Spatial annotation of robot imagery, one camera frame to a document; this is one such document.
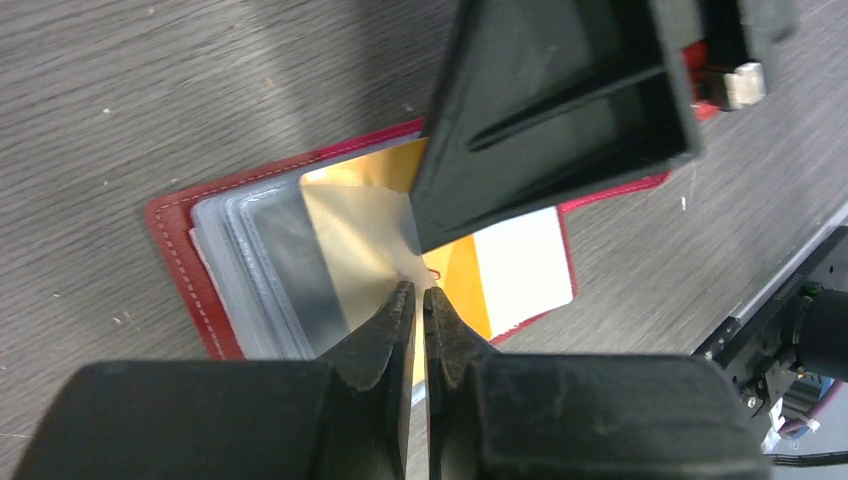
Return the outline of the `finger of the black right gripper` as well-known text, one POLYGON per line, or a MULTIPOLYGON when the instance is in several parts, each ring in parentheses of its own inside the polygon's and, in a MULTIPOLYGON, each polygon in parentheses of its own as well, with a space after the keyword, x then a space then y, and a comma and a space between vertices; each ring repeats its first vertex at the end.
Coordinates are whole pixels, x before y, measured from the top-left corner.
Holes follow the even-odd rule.
POLYGON ((696 113, 734 112, 775 89, 773 46, 797 30, 795 1, 698 1, 702 38, 683 49, 696 113))
POLYGON ((410 192, 430 251, 696 157, 670 1, 462 1, 410 192))

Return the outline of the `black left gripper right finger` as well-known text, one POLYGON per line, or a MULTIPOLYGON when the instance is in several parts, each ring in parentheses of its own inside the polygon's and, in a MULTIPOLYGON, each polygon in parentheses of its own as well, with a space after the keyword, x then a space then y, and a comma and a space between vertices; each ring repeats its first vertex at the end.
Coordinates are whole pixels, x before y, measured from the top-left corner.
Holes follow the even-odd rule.
POLYGON ((509 354, 423 297, 433 479, 767 479, 737 392, 686 355, 509 354))

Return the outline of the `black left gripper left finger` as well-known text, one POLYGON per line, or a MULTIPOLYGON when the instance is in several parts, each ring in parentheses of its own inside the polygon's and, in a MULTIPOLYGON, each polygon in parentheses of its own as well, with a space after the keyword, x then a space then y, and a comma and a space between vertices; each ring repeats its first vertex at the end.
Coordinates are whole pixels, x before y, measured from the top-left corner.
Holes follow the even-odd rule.
POLYGON ((414 286, 314 360, 105 361, 74 373, 18 479, 401 479, 414 286))

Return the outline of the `red leather card holder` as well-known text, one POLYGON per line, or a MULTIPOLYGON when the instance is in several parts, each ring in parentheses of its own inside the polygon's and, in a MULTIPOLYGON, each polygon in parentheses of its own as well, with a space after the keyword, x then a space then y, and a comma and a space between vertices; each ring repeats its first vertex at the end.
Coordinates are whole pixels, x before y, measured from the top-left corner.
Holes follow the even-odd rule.
MULTIPOLYGON (((356 329, 344 318, 299 180, 422 139, 420 130, 414 120, 148 204, 150 230, 214 358, 311 359, 356 329)), ((577 294, 568 212, 663 181, 649 176, 465 236, 475 244, 492 327, 487 340, 508 338, 577 294)))

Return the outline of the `gold credit card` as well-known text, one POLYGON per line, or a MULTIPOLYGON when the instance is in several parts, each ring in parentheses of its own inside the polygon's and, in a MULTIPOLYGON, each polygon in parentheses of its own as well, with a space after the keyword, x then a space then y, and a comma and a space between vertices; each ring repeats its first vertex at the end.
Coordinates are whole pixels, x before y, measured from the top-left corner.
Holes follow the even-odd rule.
POLYGON ((492 336, 475 244, 465 237, 426 254, 408 192, 427 145, 419 139, 319 168, 299 186, 343 315, 371 317, 399 281, 441 287, 481 336, 492 336))

